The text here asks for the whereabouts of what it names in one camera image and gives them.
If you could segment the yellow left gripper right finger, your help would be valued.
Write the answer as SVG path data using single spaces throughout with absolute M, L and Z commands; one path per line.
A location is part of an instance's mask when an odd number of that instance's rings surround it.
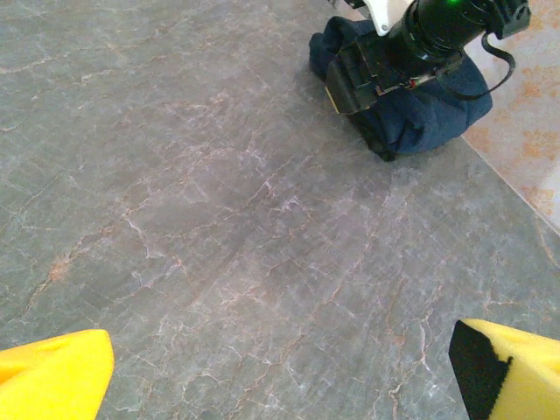
M 448 354 L 470 420 L 560 420 L 560 340 L 468 318 Z

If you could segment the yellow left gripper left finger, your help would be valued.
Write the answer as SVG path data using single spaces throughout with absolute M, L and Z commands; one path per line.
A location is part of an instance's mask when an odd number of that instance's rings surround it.
M 95 420 L 114 366 L 102 329 L 0 350 L 0 420 Z

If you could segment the navy blue t-shirt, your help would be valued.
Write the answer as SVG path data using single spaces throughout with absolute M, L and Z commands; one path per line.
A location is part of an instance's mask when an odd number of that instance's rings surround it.
M 310 67 L 322 80 L 338 50 L 357 36 L 373 32 L 370 20 L 332 17 L 322 32 L 311 36 Z M 436 80 L 415 90 L 399 88 L 385 94 L 372 107 L 348 117 L 368 148 L 385 161 L 433 150 L 462 136 L 490 112 L 492 97 L 461 101 Z

